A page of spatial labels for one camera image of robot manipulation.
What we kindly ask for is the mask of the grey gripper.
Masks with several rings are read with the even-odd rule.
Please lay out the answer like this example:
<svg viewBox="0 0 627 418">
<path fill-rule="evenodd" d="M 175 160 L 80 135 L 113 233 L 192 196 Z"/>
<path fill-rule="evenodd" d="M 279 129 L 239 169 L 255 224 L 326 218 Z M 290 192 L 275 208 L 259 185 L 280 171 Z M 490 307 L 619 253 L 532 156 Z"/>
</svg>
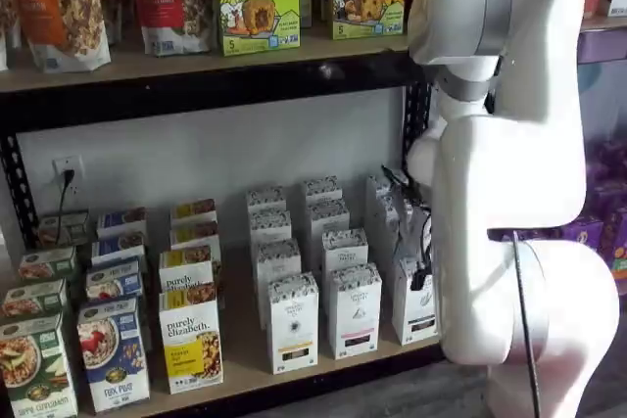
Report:
<svg viewBox="0 0 627 418">
<path fill-rule="evenodd" d="M 419 292 L 432 275 L 431 268 L 431 210 L 418 190 L 404 191 L 400 199 L 399 250 L 401 257 L 416 260 L 410 289 Z"/>
</svg>

